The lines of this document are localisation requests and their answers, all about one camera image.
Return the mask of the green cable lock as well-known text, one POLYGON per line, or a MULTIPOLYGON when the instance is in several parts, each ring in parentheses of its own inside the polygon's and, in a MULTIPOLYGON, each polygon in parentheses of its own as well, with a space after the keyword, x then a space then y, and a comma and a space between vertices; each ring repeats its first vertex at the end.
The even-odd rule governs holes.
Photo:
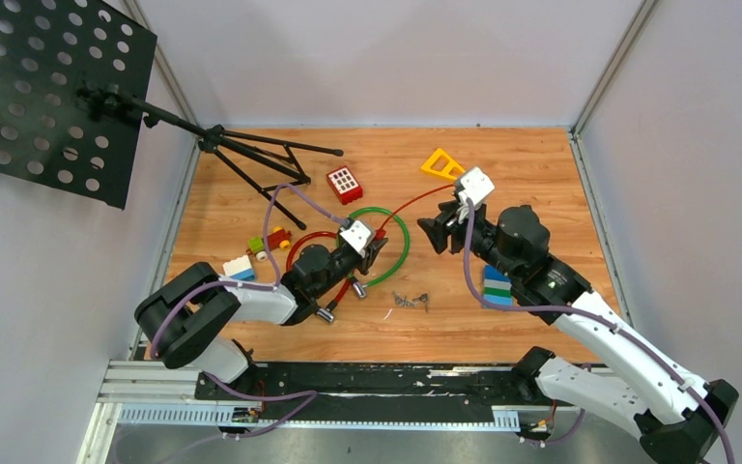
MULTIPOLYGON (((352 213, 350 213, 349 217, 359 218, 359 217, 362 217, 368 214, 380 214, 380 215, 385 215, 386 217, 388 217, 389 215, 392 214, 392 211, 382 208, 382 207, 376 207, 376 206, 363 207, 363 208, 359 208, 353 211, 352 213)), ((401 269, 401 267, 405 264, 408 258, 408 255, 411 250, 411 244, 412 244, 409 228, 406 225, 405 221, 401 219, 399 216, 394 216, 393 220, 399 225, 401 232, 403 234, 403 248, 402 248, 401 254, 399 258, 397 259, 397 261, 387 271, 365 282, 364 285, 366 287, 376 286, 378 284, 381 284, 385 280, 389 279, 390 277, 392 277, 397 271, 401 269)), ((334 297, 334 300, 337 303, 340 303, 341 300, 348 293, 351 286, 352 286, 352 283, 349 280, 347 280, 338 290, 336 296, 334 297)))

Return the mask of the red cable lock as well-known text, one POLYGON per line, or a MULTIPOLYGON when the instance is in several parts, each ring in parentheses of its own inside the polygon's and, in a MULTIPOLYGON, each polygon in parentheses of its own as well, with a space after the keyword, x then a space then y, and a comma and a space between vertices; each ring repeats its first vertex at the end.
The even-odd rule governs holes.
POLYGON ((324 245, 314 244, 316 239, 337 240, 338 235, 329 231, 312 232, 290 248, 286 272, 280 282, 291 291, 297 307, 284 326, 297 325, 319 313, 324 313, 324 319, 330 323, 333 311, 352 283, 350 274, 355 261, 349 256, 349 247, 338 245, 329 250, 324 245))

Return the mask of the silver keys of green lock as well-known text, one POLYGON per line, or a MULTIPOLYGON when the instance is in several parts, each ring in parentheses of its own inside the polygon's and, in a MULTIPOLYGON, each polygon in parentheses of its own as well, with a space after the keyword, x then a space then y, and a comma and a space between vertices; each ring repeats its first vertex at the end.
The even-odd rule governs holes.
POLYGON ((425 312, 429 311, 429 301, 430 299, 427 293, 423 293, 419 295, 418 297, 415 297, 412 299, 412 303, 414 305, 421 305, 425 312))

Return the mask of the silver keys of red lock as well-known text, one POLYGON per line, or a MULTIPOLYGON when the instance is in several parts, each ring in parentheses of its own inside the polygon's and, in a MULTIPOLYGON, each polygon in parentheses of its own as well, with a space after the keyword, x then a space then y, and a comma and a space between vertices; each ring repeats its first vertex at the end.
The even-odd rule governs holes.
POLYGON ((398 306, 402 306, 402 307, 412 306, 412 303, 407 298, 400 296, 396 292, 392 293, 392 297, 398 306))

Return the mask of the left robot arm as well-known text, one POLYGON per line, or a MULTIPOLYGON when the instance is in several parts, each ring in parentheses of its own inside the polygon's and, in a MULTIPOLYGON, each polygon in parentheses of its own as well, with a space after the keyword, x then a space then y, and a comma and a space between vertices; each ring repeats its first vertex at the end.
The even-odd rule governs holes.
POLYGON ((308 246, 276 285, 232 279, 198 262, 140 303, 134 319, 165 367, 192 365, 220 380, 231 397, 245 399, 255 392, 258 376, 250 356, 222 329, 231 321, 304 321, 349 274, 367 273, 386 242, 374 238, 362 251, 349 244, 334 250, 308 246))

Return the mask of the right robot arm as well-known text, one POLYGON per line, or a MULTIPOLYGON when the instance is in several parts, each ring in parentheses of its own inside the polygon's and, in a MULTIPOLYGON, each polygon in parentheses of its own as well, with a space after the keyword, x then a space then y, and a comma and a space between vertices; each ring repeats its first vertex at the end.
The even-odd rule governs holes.
POLYGON ((510 311, 570 335, 613 373, 584 371, 534 346, 515 366, 517 397, 533 404, 546 396, 584 409, 626 431, 656 463, 702 463, 715 443, 734 462, 726 425, 739 398, 735 387, 703 379, 637 333, 550 253, 550 232, 529 205, 505 209, 496 222, 485 211, 449 201, 417 224, 436 253, 462 253, 466 269, 476 256, 506 276, 515 300, 510 311))

